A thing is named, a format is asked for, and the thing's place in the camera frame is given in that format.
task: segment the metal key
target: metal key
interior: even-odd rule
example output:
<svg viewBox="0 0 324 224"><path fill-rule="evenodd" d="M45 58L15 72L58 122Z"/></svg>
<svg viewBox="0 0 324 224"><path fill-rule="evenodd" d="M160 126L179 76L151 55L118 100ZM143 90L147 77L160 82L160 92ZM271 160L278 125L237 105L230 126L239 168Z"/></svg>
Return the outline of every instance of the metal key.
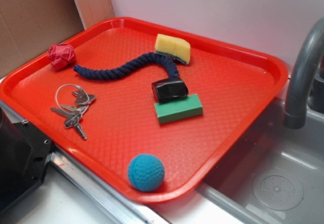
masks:
<svg viewBox="0 0 324 224"><path fill-rule="evenodd" d="M87 139L87 135L84 132L82 126L79 124L80 119L82 118L83 114L85 113L85 111L88 109L88 105L86 106L82 106L77 108L74 111L71 111L71 113L67 113L61 109L57 109L57 108L51 108L52 111L58 113L59 115L62 115L64 117L66 117L66 120L64 121L64 127L65 128L70 128L70 127L74 127L74 129L76 130L76 132L79 133L79 135L86 140Z"/></svg>
<svg viewBox="0 0 324 224"><path fill-rule="evenodd" d="M66 110L70 111L71 113L73 113L75 111L79 111L83 115L86 112L86 110L89 108L89 105L75 107L75 106L61 104L61 108L66 109Z"/></svg>
<svg viewBox="0 0 324 224"><path fill-rule="evenodd" d="M81 87L77 91L72 92L72 94L76 96L74 102L76 105L89 105L96 99L95 95L88 95Z"/></svg>
<svg viewBox="0 0 324 224"><path fill-rule="evenodd" d="M82 118L82 114L80 112L77 111L77 113L75 115L73 115L70 118L67 118L64 121L64 126L66 129L70 128L70 127L74 127L74 129L76 130L76 132L79 133L79 135L82 137L82 139L86 140L87 139L87 135L84 132L82 126L79 124L80 119Z"/></svg>

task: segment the rope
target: rope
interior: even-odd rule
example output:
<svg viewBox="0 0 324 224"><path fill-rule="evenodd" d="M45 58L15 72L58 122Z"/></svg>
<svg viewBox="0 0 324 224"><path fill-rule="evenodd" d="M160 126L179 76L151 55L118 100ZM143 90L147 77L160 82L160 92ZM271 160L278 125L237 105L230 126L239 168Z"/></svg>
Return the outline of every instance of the rope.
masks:
<svg viewBox="0 0 324 224"><path fill-rule="evenodd" d="M131 74L133 71L152 63L157 63L163 66L167 70L169 77L179 76L177 66L171 59L162 55L157 55L153 52L142 54L140 57L126 62L124 65L111 70L93 70L82 67L80 65L75 65L73 70L80 76L87 79L115 80L123 78Z"/></svg>

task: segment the red tray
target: red tray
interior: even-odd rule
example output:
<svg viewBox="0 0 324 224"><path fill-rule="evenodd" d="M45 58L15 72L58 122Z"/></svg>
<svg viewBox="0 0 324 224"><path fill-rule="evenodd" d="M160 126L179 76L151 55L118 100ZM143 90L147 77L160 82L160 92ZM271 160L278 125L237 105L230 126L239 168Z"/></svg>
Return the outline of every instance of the red tray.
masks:
<svg viewBox="0 0 324 224"><path fill-rule="evenodd" d="M73 65L54 71L47 53L8 75L0 98L128 198L142 203L177 198L194 189L231 148L284 86L288 72L273 56L132 18L104 21L65 43L75 48L77 64L112 69L154 52L158 33L191 44L190 64L178 69L189 94L198 94L203 115L159 124L151 83L167 74L158 65L117 81L93 81L81 78ZM64 84L97 96L80 122L85 141L50 110ZM64 88L60 102L72 105L74 88ZM127 178L130 161L142 153L157 156L166 169L164 183L152 193L135 190Z"/></svg>

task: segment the red crumpled ball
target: red crumpled ball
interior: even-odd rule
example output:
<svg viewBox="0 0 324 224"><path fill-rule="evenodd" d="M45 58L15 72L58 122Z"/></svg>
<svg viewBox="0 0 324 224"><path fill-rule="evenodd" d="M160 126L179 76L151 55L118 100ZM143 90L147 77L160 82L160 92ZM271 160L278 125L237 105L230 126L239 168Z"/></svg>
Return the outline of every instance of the red crumpled ball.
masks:
<svg viewBox="0 0 324 224"><path fill-rule="evenodd" d="M47 57L54 70L60 70L76 61L74 48L70 44L54 44L49 48Z"/></svg>

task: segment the sink basin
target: sink basin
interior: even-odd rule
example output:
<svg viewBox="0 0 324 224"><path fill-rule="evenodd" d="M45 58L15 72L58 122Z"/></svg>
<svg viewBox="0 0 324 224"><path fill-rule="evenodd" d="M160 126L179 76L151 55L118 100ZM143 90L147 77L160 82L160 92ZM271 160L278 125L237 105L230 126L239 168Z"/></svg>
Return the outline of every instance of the sink basin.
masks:
<svg viewBox="0 0 324 224"><path fill-rule="evenodd" d="M204 184L251 223L323 223L324 118L308 110L302 129L285 128L283 104L267 107Z"/></svg>

